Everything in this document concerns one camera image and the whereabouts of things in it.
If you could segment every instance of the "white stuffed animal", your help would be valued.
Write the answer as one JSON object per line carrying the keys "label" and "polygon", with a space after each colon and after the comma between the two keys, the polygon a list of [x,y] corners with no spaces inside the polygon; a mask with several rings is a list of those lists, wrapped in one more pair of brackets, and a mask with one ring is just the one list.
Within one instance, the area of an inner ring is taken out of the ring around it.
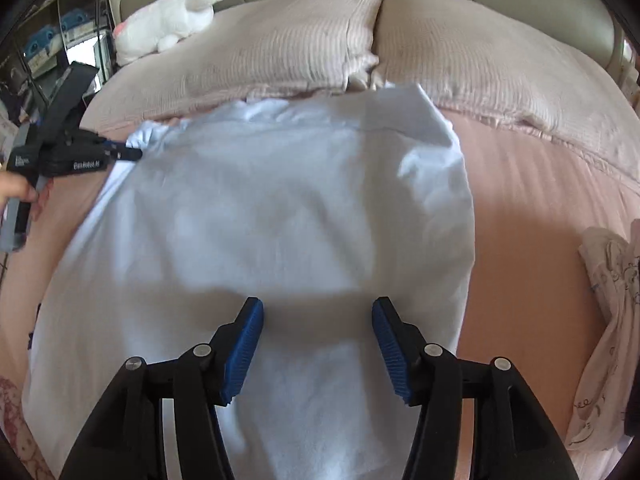
{"label": "white stuffed animal", "polygon": [[201,32],[213,20],[213,4],[222,0],[158,0],[137,10],[113,31],[120,66]]}

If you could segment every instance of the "pink bed sheet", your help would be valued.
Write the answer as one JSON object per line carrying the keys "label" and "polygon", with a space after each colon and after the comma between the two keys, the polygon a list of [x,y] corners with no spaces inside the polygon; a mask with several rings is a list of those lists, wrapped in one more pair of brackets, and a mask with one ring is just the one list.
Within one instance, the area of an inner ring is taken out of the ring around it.
{"label": "pink bed sheet", "polygon": [[[578,380],[605,327],[577,252],[580,234],[597,225],[627,237],[640,216],[640,187],[594,169],[565,146],[446,116],[462,142],[476,215],[477,260],[458,355],[509,357],[564,436]],[[130,131],[109,135],[122,140]],[[20,388],[36,306],[104,179],[57,180],[27,246],[11,259],[0,294],[0,376]],[[466,406],[460,479],[468,478],[471,413]],[[596,479],[609,460],[610,453],[574,462],[583,479]]]}

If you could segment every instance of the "silver screw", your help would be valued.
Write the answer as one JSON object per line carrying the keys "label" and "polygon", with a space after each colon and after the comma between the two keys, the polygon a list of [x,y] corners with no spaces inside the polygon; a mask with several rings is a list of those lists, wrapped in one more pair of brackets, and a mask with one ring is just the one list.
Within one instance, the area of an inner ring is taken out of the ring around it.
{"label": "silver screw", "polygon": [[198,345],[193,349],[193,355],[196,357],[206,357],[211,353],[211,347],[209,345]]}
{"label": "silver screw", "polygon": [[506,372],[511,368],[511,362],[508,359],[505,359],[504,357],[498,357],[494,361],[494,365],[496,368],[498,368],[498,370],[502,370],[504,372]]}
{"label": "silver screw", "polygon": [[424,353],[431,357],[440,357],[442,355],[442,346],[436,345],[436,343],[429,343],[424,347]]}
{"label": "silver screw", "polygon": [[124,363],[124,367],[132,372],[133,370],[137,370],[142,366],[142,359],[139,357],[132,357],[127,359],[127,362]]}

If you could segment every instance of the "white sheet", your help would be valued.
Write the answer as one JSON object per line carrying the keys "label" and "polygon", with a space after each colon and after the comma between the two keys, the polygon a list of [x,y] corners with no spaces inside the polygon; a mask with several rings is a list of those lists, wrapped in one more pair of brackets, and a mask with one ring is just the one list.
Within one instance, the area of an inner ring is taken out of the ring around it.
{"label": "white sheet", "polygon": [[143,160],[114,168],[36,325],[24,413],[53,473],[126,358],[176,358],[257,296],[254,361],[218,410],[236,478],[399,478],[417,410],[370,310],[390,296],[456,348],[474,218],[450,123],[409,86],[235,102],[132,143]]}

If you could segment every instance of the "beige pillow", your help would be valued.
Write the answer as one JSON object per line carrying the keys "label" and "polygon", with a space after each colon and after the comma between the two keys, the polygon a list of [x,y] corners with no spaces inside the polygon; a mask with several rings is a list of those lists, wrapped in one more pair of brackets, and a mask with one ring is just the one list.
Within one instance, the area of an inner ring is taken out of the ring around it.
{"label": "beige pillow", "polygon": [[375,86],[418,82],[440,107],[531,126],[640,180],[640,120],[614,81],[525,23],[468,0],[385,0],[374,52]]}
{"label": "beige pillow", "polygon": [[231,99],[343,92],[378,61],[382,0],[263,0],[217,12],[211,26],[121,69],[82,125],[104,132],[183,116]]}

